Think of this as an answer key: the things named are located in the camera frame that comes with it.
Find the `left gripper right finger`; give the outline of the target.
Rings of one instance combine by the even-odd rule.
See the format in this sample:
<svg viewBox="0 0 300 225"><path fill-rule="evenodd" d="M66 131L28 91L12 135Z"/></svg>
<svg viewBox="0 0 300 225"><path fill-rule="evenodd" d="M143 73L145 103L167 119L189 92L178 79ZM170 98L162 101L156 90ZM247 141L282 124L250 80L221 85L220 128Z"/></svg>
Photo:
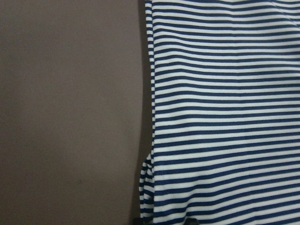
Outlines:
<svg viewBox="0 0 300 225"><path fill-rule="evenodd" d="M199 225L199 222L196 218L187 218L185 225Z"/></svg>

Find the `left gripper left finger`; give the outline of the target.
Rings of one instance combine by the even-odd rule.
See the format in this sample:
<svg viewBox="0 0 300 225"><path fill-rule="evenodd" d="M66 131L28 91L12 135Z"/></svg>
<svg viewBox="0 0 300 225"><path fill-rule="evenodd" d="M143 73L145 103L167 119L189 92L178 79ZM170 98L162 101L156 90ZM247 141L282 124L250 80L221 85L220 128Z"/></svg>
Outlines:
<svg viewBox="0 0 300 225"><path fill-rule="evenodd" d="M146 221L144 218L136 217L133 219L133 225L153 225L153 222Z"/></svg>

